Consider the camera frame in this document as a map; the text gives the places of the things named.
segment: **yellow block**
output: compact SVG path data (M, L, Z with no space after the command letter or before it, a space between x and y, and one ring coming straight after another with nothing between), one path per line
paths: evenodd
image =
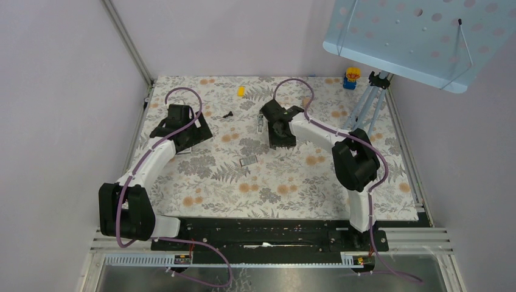
M347 81L355 82L360 78L360 68L349 67L346 70Z
M237 96L242 97L245 92L245 87L241 86L239 87L239 90L237 91Z

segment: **table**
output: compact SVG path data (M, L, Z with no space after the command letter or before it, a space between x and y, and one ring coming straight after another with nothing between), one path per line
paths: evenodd
M267 128L257 131L257 115L272 98L276 85L288 77L160 77L148 106L133 161L143 154L148 135L167 115L165 95L178 86L196 90L203 99L203 114L213 138L176 155L158 176L149 193L157 214L194 217L349 219L346 189L333 171L330 153L308 141L293 149L268 146ZM367 87L358 80L354 91L343 89L342 78L300 77L313 86L310 114L342 126ZM245 95L237 96L239 86ZM301 105L310 91L298 82L278 90L283 106ZM198 102L191 92L180 91L194 111ZM230 111L234 116L224 118ZM379 220L417 220L411 188L386 103L371 136L388 162L389 178L374 194ZM258 163L240 166L240 158L256 155ZM380 166L378 177L383 176Z

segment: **black mounting bracket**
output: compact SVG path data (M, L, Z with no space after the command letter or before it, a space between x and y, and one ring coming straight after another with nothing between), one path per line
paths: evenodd
M194 119L193 113L194 111L189 105L169 105L167 117L161 120L158 126L150 133L150 137L165 137L182 128ZM180 133L169 137L169 140L175 144L176 152L181 152L213 137L202 113L197 121L199 121L200 127L197 127L194 123Z
M371 86L376 86L382 89L387 89L389 86L391 86L391 82L387 80L387 77L382 79L380 78L380 73L378 73L378 75L374 75L374 71L369 74L369 84L371 84Z
M296 136L290 131L288 123L292 121L295 115L303 113L304 109L298 106L292 106L289 109L281 107L275 100L267 102L260 112L267 120L267 127L269 130L269 147L276 149L276 147L292 148L296 146Z

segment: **lavender wall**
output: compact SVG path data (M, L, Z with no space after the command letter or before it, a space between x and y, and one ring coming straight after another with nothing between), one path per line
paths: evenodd
M516 287L515 51L513 35L464 94L399 77L392 84L427 203L469 292Z
M73 291L145 85L100 1L0 4L0 291Z
M158 75L342 76L370 67L323 49L332 0L114 0Z

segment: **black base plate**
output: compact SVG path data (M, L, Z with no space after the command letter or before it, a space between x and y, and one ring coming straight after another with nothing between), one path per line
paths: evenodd
M180 218L178 238L206 241L218 248L230 263L340 263L342 251L368 253L369 235L363 234L364 244L357 246L357 232L337 225L349 222L322 220L261 220ZM375 244L379 251L388 251L384 231L375 231ZM244 246L288 245L275 247L245 248ZM158 240L152 242L153 251L185 251L189 245ZM196 245L193 263L223 263L222 259L205 248Z

